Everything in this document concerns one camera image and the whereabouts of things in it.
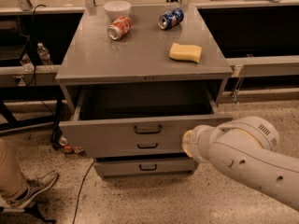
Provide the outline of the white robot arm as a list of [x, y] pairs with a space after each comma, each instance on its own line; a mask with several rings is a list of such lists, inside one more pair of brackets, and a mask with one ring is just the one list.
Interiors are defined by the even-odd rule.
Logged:
[[217, 127], [199, 125], [182, 137], [185, 153], [209, 162], [221, 174], [299, 210], [299, 160], [276, 153], [279, 135], [259, 117]]

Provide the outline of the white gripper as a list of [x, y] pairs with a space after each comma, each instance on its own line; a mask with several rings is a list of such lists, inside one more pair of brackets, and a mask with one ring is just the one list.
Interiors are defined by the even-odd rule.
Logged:
[[209, 162], [208, 150], [214, 130], [214, 127], [207, 125], [199, 125], [188, 130], [182, 137], [184, 152], [197, 162]]

